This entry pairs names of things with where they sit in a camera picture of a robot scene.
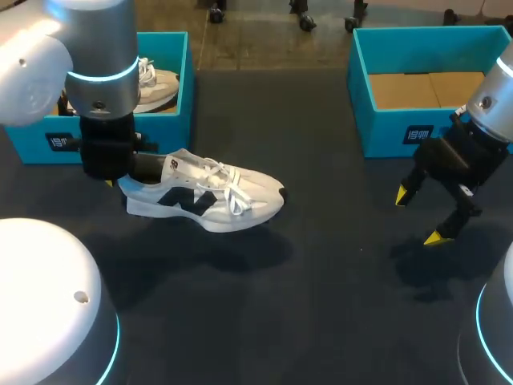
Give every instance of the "teal box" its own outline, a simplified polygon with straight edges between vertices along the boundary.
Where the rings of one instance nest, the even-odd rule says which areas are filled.
[[[159,145],[167,154],[186,148],[189,142],[194,104],[194,66],[187,32],[138,33],[139,57],[153,60],[156,68],[180,74],[176,112],[136,114],[135,130]],[[47,116],[23,128],[7,127],[16,151],[24,164],[79,164],[77,152],[52,151],[46,133],[70,133],[80,137],[78,116]]]
[[[502,26],[365,28],[353,33],[347,87],[365,157],[412,156],[404,144],[416,127],[441,136],[453,108],[379,110],[369,75],[482,71],[486,74],[511,38]]]

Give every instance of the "white sneaker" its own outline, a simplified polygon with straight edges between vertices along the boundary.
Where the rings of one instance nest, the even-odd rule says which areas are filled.
[[[135,114],[148,112],[169,102],[178,93],[180,82],[176,73],[156,70],[148,58],[139,59],[140,100]]]
[[[285,203],[284,186],[260,172],[201,158],[185,149],[150,157],[161,168],[160,182],[144,184],[130,176],[118,180],[129,214],[187,217],[207,231],[227,233],[268,221]]]

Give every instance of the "white shoelace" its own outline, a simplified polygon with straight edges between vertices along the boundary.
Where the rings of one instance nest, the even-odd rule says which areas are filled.
[[[157,74],[153,67],[153,60],[148,58],[139,59],[139,85],[140,86],[155,86]]]
[[[241,215],[245,211],[248,211],[252,208],[252,199],[251,197],[244,192],[240,186],[240,172],[235,167],[230,167],[220,162],[216,162],[214,159],[205,158],[206,160],[213,162],[214,167],[205,166],[205,173],[201,179],[206,180],[208,182],[211,181],[211,176],[216,175],[218,172],[222,172],[228,178],[228,181],[222,186],[215,185],[214,187],[205,186],[200,182],[197,183],[198,188],[201,188],[206,191],[223,191],[224,199],[226,200],[226,205],[228,210],[233,215]]]

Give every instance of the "black table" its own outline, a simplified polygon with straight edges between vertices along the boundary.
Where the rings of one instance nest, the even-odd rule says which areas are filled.
[[[281,180],[269,225],[210,234],[129,217],[76,166],[23,167],[0,138],[1,217],[60,225],[119,308],[133,383],[459,383],[462,317],[513,240],[513,162],[457,242],[422,242],[453,209],[434,183],[394,206],[410,160],[364,160],[343,71],[201,72],[193,150]]]

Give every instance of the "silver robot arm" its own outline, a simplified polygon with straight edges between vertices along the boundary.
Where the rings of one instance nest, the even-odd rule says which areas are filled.
[[[120,178],[137,150],[137,55],[133,0],[27,0],[0,12],[0,124],[37,122],[66,88],[84,171]]]
[[[424,140],[415,166],[401,181],[397,206],[406,206],[430,177],[456,200],[456,210],[427,238],[425,245],[455,239],[482,210],[473,196],[507,158],[513,142],[513,43],[497,58],[466,106],[450,117],[453,125],[440,138]],[[470,119],[462,120],[463,113]]]
[[[497,58],[467,104],[472,121],[490,136],[513,142],[513,43]]]

